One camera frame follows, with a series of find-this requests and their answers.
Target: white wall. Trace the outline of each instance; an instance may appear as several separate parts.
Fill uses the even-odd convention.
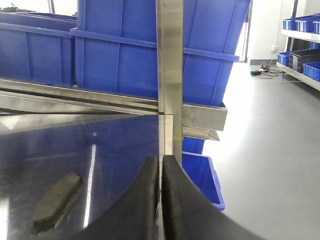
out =
[[[315,13],[320,13],[320,1],[319,0],[306,0],[305,4],[305,15],[311,15]]]
[[[281,34],[282,20],[291,17],[293,6],[293,0],[268,0],[267,4],[264,0],[253,1],[249,60],[277,59],[277,52],[285,50],[287,38]]]

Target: metal rail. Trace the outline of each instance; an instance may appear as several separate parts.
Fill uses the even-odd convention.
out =
[[[48,86],[12,79],[0,79],[0,109],[38,114],[135,114],[158,115],[158,101],[72,87]],[[183,135],[218,139],[225,107],[185,103],[182,110]]]

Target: black crate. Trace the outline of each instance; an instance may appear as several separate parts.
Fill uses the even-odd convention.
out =
[[[289,67],[299,73],[304,72],[304,64],[320,61],[320,48],[290,52]]]

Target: stainless steel frame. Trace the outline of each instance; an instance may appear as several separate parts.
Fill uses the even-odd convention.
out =
[[[173,121],[173,155],[178,162],[182,161],[182,66],[183,66],[183,0],[157,0],[156,1],[157,25],[157,62],[158,62],[158,105],[159,114],[164,119],[172,118]],[[166,132],[165,124],[159,125],[159,136]],[[160,138],[159,145],[167,145],[171,139]],[[171,152],[167,147],[165,155]]]
[[[0,109],[38,114],[159,114],[156,99],[12,79],[0,79]],[[183,135],[217,140],[212,131],[222,131],[226,117],[225,107],[185,103]]]

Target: blue storage bin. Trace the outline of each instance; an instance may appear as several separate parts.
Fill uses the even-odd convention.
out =
[[[75,22],[0,12],[0,76],[74,84]]]
[[[278,63],[289,67],[289,62],[290,62],[290,52],[289,51],[278,53]]]
[[[310,49],[320,49],[320,43],[311,41],[309,48],[310,48]]]
[[[295,31],[295,30],[297,30],[296,20],[304,20],[304,19],[308,19],[308,18],[314,17],[314,16],[320,16],[320,13],[315,13],[313,15],[308,15],[308,16],[299,16],[299,17],[284,19],[283,20],[283,29]]]
[[[182,167],[210,202],[223,211],[226,205],[211,158],[200,154],[183,152]]]
[[[313,21],[314,23],[314,33],[320,34],[320,20],[319,21]]]
[[[48,12],[15,12],[15,14],[22,14],[22,15],[31,15],[31,16],[38,16],[38,17],[44,17],[44,18],[53,18],[53,19],[59,19],[59,20],[66,20],[66,21],[72,21],[77,22],[76,16],[69,16],[69,15],[61,15],[56,13],[48,13]]]
[[[185,0],[183,100],[220,106],[249,0]],[[79,0],[79,87],[158,97],[156,2]]]
[[[306,17],[304,19],[295,20],[296,30],[299,32],[314,33],[315,32],[314,21],[316,20],[320,20],[320,17],[317,15]]]
[[[182,151],[194,154],[202,154],[205,140],[195,137],[183,137]]]
[[[320,82],[320,61],[304,63],[303,74]]]

